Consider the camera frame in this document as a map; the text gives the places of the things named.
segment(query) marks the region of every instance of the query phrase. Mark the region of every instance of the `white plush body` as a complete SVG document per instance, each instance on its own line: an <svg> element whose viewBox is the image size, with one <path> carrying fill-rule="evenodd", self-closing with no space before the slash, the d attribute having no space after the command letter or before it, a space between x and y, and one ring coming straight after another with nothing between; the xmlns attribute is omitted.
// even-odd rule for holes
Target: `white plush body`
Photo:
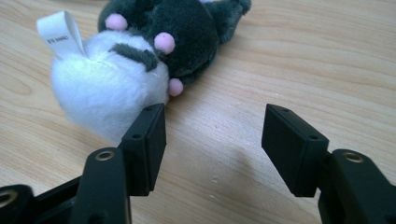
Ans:
<svg viewBox="0 0 396 224"><path fill-rule="evenodd" d="M104 31L83 42L88 58L55 58L51 69L53 92L67 117L115 146L142 109L166 104L169 80L164 63L147 73L142 63L110 51L116 43L153 51L141 36Z"/></svg>

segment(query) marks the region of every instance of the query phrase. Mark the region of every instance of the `fabric tag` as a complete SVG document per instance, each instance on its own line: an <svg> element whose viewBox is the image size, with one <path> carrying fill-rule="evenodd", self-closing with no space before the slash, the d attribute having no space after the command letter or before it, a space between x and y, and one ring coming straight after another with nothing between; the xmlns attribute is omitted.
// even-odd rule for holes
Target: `fabric tag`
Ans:
<svg viewBox="0 0 396 224"><path fill-rule="evenodd" d="M47 46L59 57L64 58L72 53L87 57L78 26L67 11L37 20L36 27Z"/></svg>

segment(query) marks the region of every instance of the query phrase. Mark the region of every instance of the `wooden surface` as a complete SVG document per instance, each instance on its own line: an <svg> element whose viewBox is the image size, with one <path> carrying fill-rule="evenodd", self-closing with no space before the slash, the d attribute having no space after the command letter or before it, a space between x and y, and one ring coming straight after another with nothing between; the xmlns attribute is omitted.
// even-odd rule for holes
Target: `wooden surface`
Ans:
<svg viewBox="0 0 396 224"><path fill-rule="evenodd" d="M106 1L0 0L0 186L35 194L81 175L108 144L69 122L50 88L35 21L69 11L84 38ZM369 156L396 184L395 1L254 1L205 75L166 107L155 191L134 223L320 223L261 148L266 104Z"/></svg>

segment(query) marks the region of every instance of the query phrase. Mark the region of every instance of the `plush toy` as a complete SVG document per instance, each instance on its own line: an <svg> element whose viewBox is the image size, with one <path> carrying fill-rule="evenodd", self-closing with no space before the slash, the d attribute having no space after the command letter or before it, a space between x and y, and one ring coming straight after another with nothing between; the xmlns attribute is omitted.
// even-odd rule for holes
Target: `plush toy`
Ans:
<svg viewBox="0 0 396 224"><path fill-rule="evenodd" d="M158 57L168 65L169 93L176 96L213 62L250 6L250 0L111 0L98 30L133 29L151 43L160 33L170 35L175 45L164 44Z"/></svg>
<svg viewBox="0 0 396 224"><path fill-rule="evenodd" d="M104 31L83 47L87 57L54 58L52 89L70 120L116 146L145 107L166 104L167 66L131 32Z"/></svg>

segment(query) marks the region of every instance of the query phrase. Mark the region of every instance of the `pink plush paw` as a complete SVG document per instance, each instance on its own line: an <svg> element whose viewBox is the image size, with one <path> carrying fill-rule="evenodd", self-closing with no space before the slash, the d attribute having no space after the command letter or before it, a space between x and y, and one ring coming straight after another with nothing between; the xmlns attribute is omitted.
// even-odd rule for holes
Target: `pink plush paw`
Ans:
<svg viewBox="0 0 396 224"><path fill-rule="evenodd" d="M179 96L183 92L183 83L181 83L178 78L171 78L169 80L169 90L168 93L171 96Z"/></svg>
<svg viewBox="0 0 396 224"><path fill-rule="evenodd" d="M111 30L123 31L128 28L128 22L123 16L113 13L105 20L106 28Z"/></svg>
<svg viewBox="0 0 396 224"><path fill-rule="evenodd" d="M175 49L175 39L168 33L160 33L154 38L154 48L169 54Z"/></svg>

